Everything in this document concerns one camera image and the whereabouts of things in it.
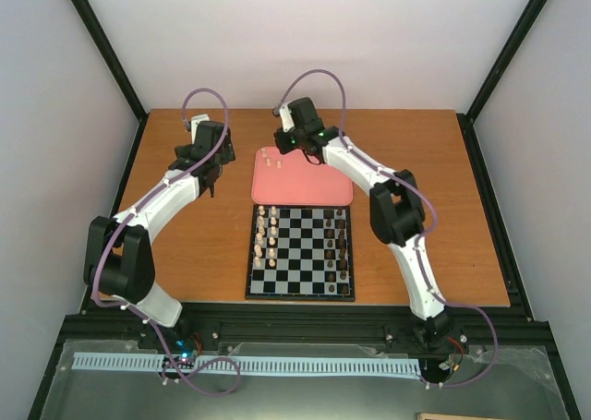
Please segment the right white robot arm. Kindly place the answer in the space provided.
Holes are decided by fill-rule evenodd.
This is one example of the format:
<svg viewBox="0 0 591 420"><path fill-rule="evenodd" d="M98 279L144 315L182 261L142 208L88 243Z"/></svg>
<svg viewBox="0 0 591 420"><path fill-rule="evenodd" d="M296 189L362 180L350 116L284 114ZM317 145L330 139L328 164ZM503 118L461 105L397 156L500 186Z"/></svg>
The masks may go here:
<svg viewBox="0 0 591 420"><path fill-rule="evenodd" d="M326 127L309 97L282 101L273 115L282 122L274 133L282 154L301 150L344 174L368 196L373 234L391 250L403 276L415 342L424 351L434 350L452 323L428 259L425 211L412 173L377 162L340 128Z"/></svg>

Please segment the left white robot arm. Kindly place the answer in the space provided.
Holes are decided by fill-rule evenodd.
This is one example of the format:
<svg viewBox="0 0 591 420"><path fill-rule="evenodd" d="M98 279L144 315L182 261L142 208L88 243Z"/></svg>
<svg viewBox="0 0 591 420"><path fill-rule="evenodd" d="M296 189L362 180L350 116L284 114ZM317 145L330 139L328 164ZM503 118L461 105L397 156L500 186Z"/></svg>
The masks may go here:
<svg viewBox="0 0 591 420"><path fill-rule="evenodd" d="M186 346L191 324L182 305L157 282L151 245L185 206L214 185L223 166L235 160L228 126L206 114L190 122L191 142L175 148L175 160L142 198L115 216L97 217L89 227L83 279L98 306L134 310L145 323L160 325L170 347Z"/></svg>

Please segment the brown chess pieces back row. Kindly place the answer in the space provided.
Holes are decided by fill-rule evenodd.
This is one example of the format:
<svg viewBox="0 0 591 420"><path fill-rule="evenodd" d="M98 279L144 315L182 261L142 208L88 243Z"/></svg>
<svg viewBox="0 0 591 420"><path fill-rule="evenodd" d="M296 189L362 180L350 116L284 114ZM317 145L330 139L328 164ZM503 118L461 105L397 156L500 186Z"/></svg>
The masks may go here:
<svg viewBox="0 0 591 420"><path fill-rule="evenodd" d="M344 209L338 208L336 211L336 216L338 217L338 222L336 223L336 228L338 229L338 270L339 270L339 278L342 282L346 282L348 279L348 271L347 271L347 260L346 260L346 232L345 232L345 224L346 221L344 219Z"/></svg>

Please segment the black white chess board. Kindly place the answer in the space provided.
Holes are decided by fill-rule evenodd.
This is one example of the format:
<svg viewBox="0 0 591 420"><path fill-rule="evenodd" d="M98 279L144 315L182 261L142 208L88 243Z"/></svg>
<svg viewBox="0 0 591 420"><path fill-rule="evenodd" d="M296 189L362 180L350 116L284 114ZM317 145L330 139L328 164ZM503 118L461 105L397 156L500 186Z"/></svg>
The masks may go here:
<svg viewBox="0 0 591 420"><path fill-rule="evenodd" d="M247 300L285 300L285 301L339 301L356 300L351 212L348 206L288 206L262 205L265 208L264 244L262 248L261 268L254 267L257 245L259 206L253 206L251 223L250 253L247 264L245 298ZM277 215L271 215L271 206L277 208ZM336 223L338 208L344 209L346 232L346 260L348 279L342 282L338 270L338 229ZM323 212L334 209L334 248L335 248L335 292L327 290L324 272L324 217ZM277 234L272 235L271 217L277 219L274 225ZM275 238L275 245L269 246L270 237ZM269 249L276 250L275 258L270 258ZM274 268L269 260L274 259Z"/></svg>

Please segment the pink plastic tray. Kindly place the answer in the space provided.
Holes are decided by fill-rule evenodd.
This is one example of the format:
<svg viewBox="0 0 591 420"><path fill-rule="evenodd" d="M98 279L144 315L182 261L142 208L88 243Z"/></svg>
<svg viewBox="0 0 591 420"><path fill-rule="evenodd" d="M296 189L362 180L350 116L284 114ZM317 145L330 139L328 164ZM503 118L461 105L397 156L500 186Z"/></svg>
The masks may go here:
<svg viewBox="0 0 591 420"><path fill-rule="evenodd" d="M251 198L262 205L346 206L353 200L352 181L328 165L307 161L299 151L282 155L274 147L261 148L255 155ZM266 160L271 159L271 167ZM277 169L276 162L282 162Z"/></svg>

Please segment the clear acrylic sheet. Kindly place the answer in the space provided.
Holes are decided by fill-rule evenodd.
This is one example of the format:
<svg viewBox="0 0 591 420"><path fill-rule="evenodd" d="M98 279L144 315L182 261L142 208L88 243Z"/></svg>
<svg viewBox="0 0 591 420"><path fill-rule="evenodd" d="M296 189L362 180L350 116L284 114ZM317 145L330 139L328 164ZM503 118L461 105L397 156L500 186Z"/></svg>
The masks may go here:
<svg viewBox="0 0 591 420"><path fill-rule="evenodd" d="M158 354L133 342L68 342L58 362L61 375L55 414L39 419L566 419L549 358L539 348L502 348L491 364L488 349L473 348L457 379L479 381L456 388L419 378L249 377L74 370L76 352ZM325 345L242 344L229 358L397 358L367 348Z"/></svg>

